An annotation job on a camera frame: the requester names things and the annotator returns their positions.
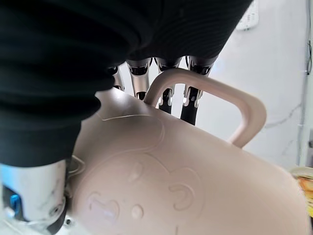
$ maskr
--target embossed bear face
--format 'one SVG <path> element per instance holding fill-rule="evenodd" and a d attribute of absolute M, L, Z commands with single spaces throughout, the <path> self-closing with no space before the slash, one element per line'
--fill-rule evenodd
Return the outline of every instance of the embossed bear face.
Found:
<path fill-rule="evenodd" d="M 152 155 L 124 153 L 87 175 L 73 201 L 94 234 L 170 235 L 200 215 L 204 192 L 192 169 L 168 169 Z"/>

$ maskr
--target embossed bear ear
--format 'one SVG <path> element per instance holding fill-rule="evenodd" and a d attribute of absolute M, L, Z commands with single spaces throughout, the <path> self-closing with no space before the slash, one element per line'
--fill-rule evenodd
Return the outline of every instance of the embossed bear ear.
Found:
<path fill-rule="evenodd" d="M 168 187 L 173 200 L 173 209 L 184 218 L 198 216 L 204 207 L 205 195 L 202 181 L 196 171 L 181 168 L 171 172 Z"/>

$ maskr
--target beige handle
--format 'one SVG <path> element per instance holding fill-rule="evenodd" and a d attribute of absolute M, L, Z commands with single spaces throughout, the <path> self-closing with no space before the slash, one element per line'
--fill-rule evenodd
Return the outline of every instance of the beige handle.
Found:
<path fill-rule="evenodd" d="M 144 102 L 155 107 L 162 92 L 177 83 L 188 84 L 199 90 L 213 94 L 236 105 L 242 114 L 242 123 L 228 140 L 233 145 L 244 147 L 264 126 L 266 109 L 257 98 L 212 78 L 184 69 L 164 71 L 155 78 Z"/>

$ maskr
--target electrical cable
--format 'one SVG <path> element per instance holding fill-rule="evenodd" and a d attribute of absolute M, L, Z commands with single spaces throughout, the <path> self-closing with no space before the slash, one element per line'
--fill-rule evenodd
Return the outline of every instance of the electrical cable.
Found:
<path fill-rule="evenodd" d="M 301 118 L 299 122 L 299 130 L 298 130 L 298 136 L 297 136 L 297 158 L 296 158 L 296 164 L 300 165 L 301 160 L 301 145 L 303 140 L 303 127 L 305 122 L 305 115 L 306 115 L 306 106 L 307 106 L 307 93 L 308 93 L 308 79 L 309 75 L 311 74 L 312 70 L 312 45 L 311 45 L 311 0 L 306 1 L 306 10 L 307 10 L 307 32 L 306 32 L 306 58 L 307 58 L 307 64 L 306 64 L 306 74 L 304 77 L 303 85 L 302 85 L 302 96 L 301 96 Z"/>

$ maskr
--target embossed design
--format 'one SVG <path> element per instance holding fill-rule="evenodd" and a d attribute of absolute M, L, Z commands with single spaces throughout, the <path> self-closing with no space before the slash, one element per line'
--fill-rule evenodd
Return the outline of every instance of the embossed design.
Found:
<path fill-rule="evenodd" d="M 141 219 L 143 217 L 143 207 L 140 205 L 135 205 L 132 209 L 132 218 Z"/>
<path fill-rule="evenodd" d="M 179 235 L 182 226 L 201 215 L 205 192 L 200 176 L 190 167 L 172 164 L 169 169 L 164 161 L 151 152 L 127 152 L 90 175 L 81 193 L 87 199 L 88 192 L 101 192 L 89 200 L 91 211 L 86 215 L 104 218 L 103 223 L 96 222 L 95 233 L 148 234 L 162 226 L 166 234 Z"/>
<path fill-rule="evenodd" d="M 192 189 L 189 188 L 188 186 L 183 185 L 183 184 L 178 184 L 178 185 L 169 186 L 168 189 L 171 192 L 182 193 L 180 200 L 173 205 L 175 210 L 179 212 L 187 210 L 194 203 L 194 198 L 195 198 L 194 193 Z"/>
<path fill-rule="evenodd" d="M 144 167 L 141 163 L 136 163 L 130 173 L 130 176 L 128 178 L 128 182 L 132 183 L 136 180 L 138 180 L 144 171 Z"/>
<path fill-rule="evenodd" d="M 119 204 L 114 200 L 101 203 L 99 194 L 92 194 L 89 197 L 89 210 L 99 217 L 103 217 L 105 222 L 114 223 L 119 216 Z"/>

